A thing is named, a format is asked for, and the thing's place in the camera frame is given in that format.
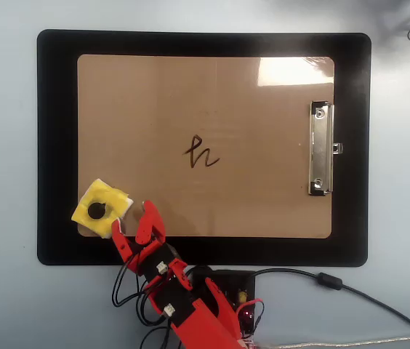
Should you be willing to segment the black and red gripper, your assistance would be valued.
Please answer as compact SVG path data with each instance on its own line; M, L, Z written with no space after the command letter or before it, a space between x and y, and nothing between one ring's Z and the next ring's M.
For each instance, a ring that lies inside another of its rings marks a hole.
M121 259L129 263L128 269L144 276L150 283L160 276L157 265L161 262L168 266L175 258L179 259L176 249L166 241L166 229L162 217L152 201L142 203L143 215L135 236L135 243L123 234L121 220L116 218L111 224L111 238Z

